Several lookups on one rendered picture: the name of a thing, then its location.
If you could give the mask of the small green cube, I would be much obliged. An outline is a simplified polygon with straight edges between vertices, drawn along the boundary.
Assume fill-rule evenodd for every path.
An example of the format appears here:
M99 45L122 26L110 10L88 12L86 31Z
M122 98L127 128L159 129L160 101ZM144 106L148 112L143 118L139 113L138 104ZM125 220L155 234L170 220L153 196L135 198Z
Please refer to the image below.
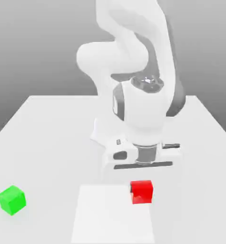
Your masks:
M26 206L25 193L12 185L0 193L0 207L9 215L13 216Z

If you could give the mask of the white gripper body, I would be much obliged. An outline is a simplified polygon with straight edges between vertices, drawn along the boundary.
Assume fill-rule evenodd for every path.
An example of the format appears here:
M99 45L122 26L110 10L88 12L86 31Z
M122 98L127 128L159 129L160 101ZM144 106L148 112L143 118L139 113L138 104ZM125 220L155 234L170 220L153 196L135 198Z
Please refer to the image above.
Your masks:
M130 181L166 180L176 181L182 171L180 146L161 146L156 160L151 163L135 163L131 160L103 159L103 182L107 184L129 183Z

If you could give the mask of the small red cube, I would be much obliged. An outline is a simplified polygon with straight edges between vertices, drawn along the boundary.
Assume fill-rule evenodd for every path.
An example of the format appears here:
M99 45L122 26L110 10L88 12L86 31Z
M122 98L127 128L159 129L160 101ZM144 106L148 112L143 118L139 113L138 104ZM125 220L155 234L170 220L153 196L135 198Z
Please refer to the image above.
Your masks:
M131 181L130 193L133 204L152 203L154 187L150 180Z

